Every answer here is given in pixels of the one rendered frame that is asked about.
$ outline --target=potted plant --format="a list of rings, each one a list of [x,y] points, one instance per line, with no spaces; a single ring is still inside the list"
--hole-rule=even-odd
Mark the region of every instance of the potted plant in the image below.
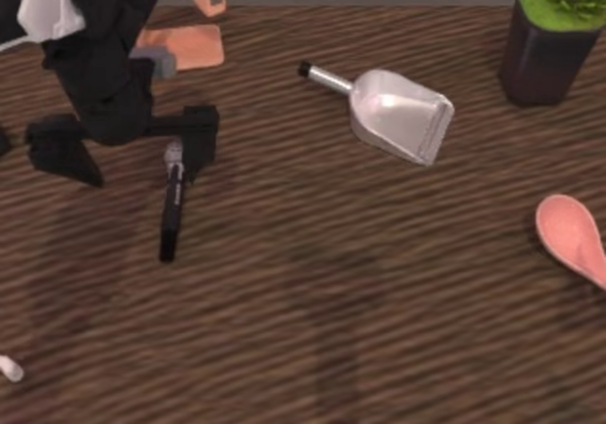
[[[515,0],[499,79],[517,105],[555,105],[606,25],[606,0]]]

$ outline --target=dustpan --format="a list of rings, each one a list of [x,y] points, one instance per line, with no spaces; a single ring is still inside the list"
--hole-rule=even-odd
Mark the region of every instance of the dustpan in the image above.
[[[350,127],[363,142],[415,164],[436,161],[455,115],[442,94],[382,69],[354,82],[308,62],[299,64],[298,73],[349,98]]]

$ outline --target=person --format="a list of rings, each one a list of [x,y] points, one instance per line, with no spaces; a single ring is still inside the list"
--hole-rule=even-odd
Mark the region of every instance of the person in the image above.
[[[90,138],[118,146],[139,137],[152,117],[154,63],[130,59],[158,0],[71,0],[86,27],[41,43]]]

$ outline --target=black handle tip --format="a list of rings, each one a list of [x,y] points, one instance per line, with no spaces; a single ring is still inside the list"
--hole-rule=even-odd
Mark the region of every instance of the black handle tip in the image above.
[[[310,71],[312,70],[312,64],[310,62],[300,62],[298,75],[304,78],[310,76]]]

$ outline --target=wooden floor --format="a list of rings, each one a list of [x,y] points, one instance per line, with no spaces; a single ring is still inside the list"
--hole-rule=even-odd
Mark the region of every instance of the wooden floor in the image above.
[[[199,22],[163,9],[154,23]],[[232,8],[226,63],[158,82],[216,103],[217,163],[158,264],[165,140],[91,146],[94,190],[34,172],[26,123],[67,109],[41,55],[0,56],[2,424],[601,424],[606,297],[533,236],[564,192],[606,227],[606,44],[558,108],[506,104],[507,9]],[[437,163],[359,143],[296,75],[372,67],[448,95]]]

